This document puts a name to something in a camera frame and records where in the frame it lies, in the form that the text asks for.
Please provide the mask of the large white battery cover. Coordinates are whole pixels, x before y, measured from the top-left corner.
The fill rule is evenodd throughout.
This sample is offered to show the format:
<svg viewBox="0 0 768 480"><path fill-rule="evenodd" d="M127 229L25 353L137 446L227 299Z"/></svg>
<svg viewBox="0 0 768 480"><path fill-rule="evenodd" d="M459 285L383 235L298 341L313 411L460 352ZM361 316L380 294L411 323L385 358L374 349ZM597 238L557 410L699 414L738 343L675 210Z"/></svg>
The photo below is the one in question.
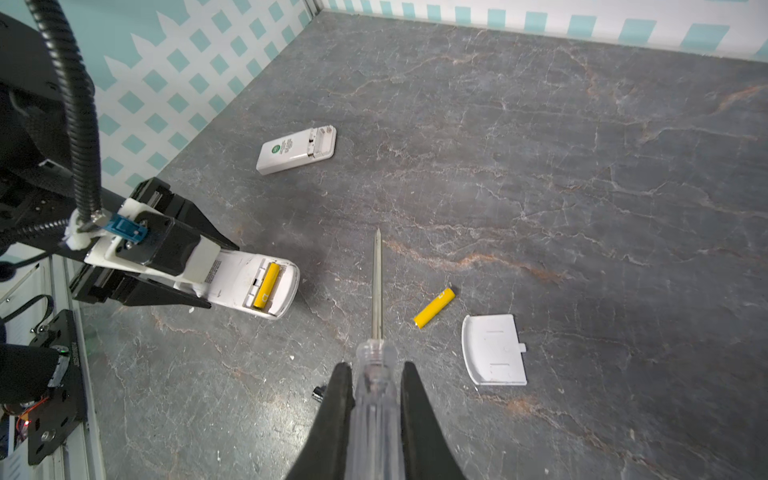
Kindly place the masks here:
<svg viewBox="0 0 768 480"><path fill-rule="evenodd" d="M476 386L526 386L523 354L513 314L467 315L462 322L462 353Z"/></svg>

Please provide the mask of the clear handle screwdriver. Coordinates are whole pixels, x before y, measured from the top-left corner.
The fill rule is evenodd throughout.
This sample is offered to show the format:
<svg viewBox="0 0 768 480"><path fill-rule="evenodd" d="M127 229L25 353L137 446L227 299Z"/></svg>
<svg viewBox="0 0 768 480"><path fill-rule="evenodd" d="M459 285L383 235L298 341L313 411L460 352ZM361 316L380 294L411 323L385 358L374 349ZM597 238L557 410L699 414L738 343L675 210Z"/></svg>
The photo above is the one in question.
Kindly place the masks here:
<svg viewBox="0 0 768 480"><path fill-rule="evenodd" d="M404 477L400 408L394 379L397 351L384 339L382 273L382 235L377 231L373 249L371 338L357 348L347 479Z"/></svg>

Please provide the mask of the white remote with batteries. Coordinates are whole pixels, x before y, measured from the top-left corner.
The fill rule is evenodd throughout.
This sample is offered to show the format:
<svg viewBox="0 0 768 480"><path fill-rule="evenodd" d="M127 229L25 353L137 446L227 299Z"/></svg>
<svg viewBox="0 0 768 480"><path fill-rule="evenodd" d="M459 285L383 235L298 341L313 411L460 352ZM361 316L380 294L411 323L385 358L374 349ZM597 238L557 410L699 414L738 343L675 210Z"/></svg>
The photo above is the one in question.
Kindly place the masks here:
<svg viewBox="0 0 768 480"><path fill-rule="evenodd" d="M267 141L262 145L256 170L266 176L330 159L336 139L337 129L325 125Z"/></svg>

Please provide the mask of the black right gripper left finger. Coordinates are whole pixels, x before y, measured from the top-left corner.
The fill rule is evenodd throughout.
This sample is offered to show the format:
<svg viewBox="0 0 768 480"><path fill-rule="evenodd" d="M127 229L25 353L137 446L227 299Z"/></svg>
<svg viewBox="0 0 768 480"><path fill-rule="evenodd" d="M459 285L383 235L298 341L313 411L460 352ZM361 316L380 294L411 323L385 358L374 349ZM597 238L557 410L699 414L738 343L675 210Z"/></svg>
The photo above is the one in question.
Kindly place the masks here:
<svg viewBox="0 0 768 480"><path fill-rule="evenodd" d="M307 440L286 479L344 479L350 417L355 405L352 369L338 363Z"/></svg>

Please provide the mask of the yellow AA battery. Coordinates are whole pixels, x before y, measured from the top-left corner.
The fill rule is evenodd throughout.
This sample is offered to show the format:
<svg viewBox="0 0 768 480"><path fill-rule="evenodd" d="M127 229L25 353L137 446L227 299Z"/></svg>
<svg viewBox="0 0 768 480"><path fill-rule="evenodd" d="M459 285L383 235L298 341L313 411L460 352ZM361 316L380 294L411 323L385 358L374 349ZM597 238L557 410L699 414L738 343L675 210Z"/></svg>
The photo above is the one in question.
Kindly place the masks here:
<svg viewBox="0 0 768 480"><path fill-rule="evenodd" d="M413 319L415 325L422 329L434 319L454 298L456 293L451 287L443 290L434 300L424 307Z"/></svg>
<svg viewBox="0 0 768 480"><path fill-rule="evenodd" d="M257 310L264 310L267 307L270 296L277 282L280 273L280 266L277 263L270 263L267 266L262 282L254 296L251 306Z"/></svg>

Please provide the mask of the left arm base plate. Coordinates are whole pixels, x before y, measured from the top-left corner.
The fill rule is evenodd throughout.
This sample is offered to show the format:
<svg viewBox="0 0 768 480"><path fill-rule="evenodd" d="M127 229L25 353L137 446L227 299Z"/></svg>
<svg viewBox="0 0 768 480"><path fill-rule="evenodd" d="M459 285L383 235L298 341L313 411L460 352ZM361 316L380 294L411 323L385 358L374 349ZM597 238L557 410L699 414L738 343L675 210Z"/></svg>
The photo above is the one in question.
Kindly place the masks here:
<svg viewBox="0 0 768 480"><path fill-rule="evenodd" d="M28 417L28 464L35 466L62 446L86 420L87 401L74 312L61 310L30 346L66 347L70 357L60 384L48 388L46 401L33 409Z"/></svg>

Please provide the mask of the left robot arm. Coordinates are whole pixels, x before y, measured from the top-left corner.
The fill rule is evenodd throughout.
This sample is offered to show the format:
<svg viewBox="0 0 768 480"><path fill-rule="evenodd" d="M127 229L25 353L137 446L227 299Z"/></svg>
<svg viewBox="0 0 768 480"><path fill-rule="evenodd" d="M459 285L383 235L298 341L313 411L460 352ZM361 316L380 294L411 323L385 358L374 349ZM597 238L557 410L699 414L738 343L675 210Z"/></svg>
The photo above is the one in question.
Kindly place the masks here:
<svg viewBox="0 0 768 480"><path fill-rule="evenodd" d="M94 87L56 1L31 1L26 25L1 20L1 244L24 243L77 260L72 297L95 304L208 308L170 277L192 264L195 245L229 247L197 206L151 178L132 199L103 188Z"/></svg>

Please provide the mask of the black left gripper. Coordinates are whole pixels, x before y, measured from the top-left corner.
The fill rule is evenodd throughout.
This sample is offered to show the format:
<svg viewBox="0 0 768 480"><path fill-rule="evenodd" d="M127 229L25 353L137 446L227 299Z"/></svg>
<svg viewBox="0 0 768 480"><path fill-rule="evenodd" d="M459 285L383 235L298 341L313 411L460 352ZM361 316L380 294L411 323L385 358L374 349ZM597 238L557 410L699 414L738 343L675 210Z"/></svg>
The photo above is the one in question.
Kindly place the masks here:
<svg viewBox="0 0 768 480"><path fill-rule="evenodd" d="M197 205L178 194L157 179L142 181L132 192L133 200L148 200L151 207L160 206L160 212L170 216L218 244L222 249L239 251L240 247L223 235L203 214ZM74 300L84 303L105 303L115 300L124 306L186 305L210 309L211 303L194 294L175 289L134 272L84 264L70 282Z"/></svg>

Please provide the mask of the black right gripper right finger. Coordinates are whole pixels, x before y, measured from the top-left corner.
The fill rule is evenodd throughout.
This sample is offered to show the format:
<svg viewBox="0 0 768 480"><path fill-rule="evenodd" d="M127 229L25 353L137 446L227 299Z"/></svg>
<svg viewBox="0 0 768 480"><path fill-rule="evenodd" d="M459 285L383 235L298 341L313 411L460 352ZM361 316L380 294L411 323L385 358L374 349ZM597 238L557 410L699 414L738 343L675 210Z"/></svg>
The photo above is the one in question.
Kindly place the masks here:
<svg viewBox="0 0 768 480"><path fill-rule="evenodd" d="M465 480L440 428L416 365L407 361L401 375L401 438L405 477Z"/></svg>

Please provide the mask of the blue AA battery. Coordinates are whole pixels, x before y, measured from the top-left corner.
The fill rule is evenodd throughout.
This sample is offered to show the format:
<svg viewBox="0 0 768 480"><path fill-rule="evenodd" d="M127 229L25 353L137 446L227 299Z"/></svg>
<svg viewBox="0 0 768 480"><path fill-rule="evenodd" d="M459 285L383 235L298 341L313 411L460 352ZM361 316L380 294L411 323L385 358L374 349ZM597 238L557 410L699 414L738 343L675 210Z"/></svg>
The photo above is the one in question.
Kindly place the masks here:
<svg viewBox="0 0 768 480"><path fill-rule="evenodd" d="M312 398L318 402L322 402L324 399L325 390L326 390L325 386L315 387L312 391Z"/></svg>

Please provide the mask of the white remote with green buttons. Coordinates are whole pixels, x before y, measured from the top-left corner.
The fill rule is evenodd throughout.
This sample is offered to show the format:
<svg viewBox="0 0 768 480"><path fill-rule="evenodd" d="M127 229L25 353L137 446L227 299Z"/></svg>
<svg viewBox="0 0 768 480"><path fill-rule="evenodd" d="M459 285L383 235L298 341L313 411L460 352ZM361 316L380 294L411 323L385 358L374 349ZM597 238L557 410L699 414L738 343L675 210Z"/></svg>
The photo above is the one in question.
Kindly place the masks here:
<svg viewBox="0 0 768 480"><path fill-rule="evenodd" d="M257 310L251 304L270 263L277 263L280 273L267 307ZM265 320L277 320L283 317L291 306L299 281L300 270L289 260L222 250L200 287L202 297L212 304Z"/></svg>

